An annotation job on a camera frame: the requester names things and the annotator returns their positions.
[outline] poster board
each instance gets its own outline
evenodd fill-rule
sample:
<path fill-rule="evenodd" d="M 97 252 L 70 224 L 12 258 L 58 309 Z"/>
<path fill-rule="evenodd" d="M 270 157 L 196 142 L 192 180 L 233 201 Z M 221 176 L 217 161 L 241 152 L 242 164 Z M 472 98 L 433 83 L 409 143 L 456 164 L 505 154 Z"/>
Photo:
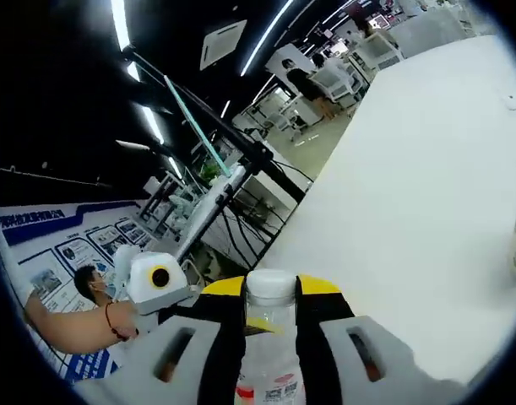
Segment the poster board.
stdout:
<path fill-rule="evenodd" d="M 122 244 L 154 250 L 158 241 L 132 220 L 135 201 L 0 208 L 0 225 L 22 277 L 50 312 L 93 309 L 73 285 L 75 271 L 93 265 L 104 279 L 114 274 L 112 256 Z M 102 378 L 122 365 L 117 344 L 92 354 L 63 354 L 27 329 L 53 369 L 69 383 Z"/>

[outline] face mask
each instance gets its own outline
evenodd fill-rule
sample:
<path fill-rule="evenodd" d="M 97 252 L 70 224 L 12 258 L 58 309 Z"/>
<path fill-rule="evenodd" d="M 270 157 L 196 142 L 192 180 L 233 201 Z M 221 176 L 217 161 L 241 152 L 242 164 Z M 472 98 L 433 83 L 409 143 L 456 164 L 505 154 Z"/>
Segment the face mask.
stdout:
<path fill-rule="evenodd" d="M 102 292 L 104 294 L 106 294 L 108 297 L 115 298 L 115 293 L 117 292 L 117 289 L 115 288 L 115 286 L 112 283 L 109 283 L 108 285 L 105 286 L 105 288 L 102 290 Z"/>
<path fill-rule="evenodd" d="M 106 289 L 104 289 L 104 293 L 106 293 L 106 295 L 109 295 L 111 298 L 115 298 L 116 292 L 117 292 L 117 289 L 115 288 L 115 286 L 113 284 L 108 284 L 106 286 Z"/>

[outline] plastic water bottle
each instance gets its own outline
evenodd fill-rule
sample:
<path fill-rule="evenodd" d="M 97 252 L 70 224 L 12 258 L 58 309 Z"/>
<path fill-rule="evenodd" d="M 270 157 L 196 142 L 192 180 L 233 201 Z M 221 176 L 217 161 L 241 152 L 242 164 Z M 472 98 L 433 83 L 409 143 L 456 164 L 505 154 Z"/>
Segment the plastic water bottle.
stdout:
<path fill-rule="evenodd" d="M 247 349 L 236 386 L 237 404 L 306 403 L 296 354 L 295 287 L 296 276 L 288 272 L 248 274 Z"/>

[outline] white tabletop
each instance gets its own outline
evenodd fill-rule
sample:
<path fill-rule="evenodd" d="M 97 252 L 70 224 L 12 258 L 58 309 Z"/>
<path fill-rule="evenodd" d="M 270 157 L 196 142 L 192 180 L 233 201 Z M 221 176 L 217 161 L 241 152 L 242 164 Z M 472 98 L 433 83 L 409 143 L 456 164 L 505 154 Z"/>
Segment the white tabletop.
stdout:
<path fill-rule="evenodd" d="M 490 36 L 380 72 L 260 267 L 331 280 L 429 375 L 470 381 L 516 325 L 510 92 L 516 67 Z"/>

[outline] man's arm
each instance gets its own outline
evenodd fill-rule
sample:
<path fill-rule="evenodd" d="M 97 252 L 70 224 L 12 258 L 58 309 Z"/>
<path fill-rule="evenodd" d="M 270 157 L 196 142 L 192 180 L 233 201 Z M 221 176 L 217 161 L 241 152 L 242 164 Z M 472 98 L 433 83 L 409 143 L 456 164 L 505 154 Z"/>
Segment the man's arm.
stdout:
<path fill-rule="evenodd" d="M 32 294 L 25 305 L 27 322 L 55 349 L 69 354 L 94 353 L 107 348 L 119 339 L 107 324 L 106 308 L 83 312 L 51 313 Z M 107 314 L 111 325 L 124 337 L 135 338 L 132 317 L 134 309 L 129 301 L 109 305 Z"/>

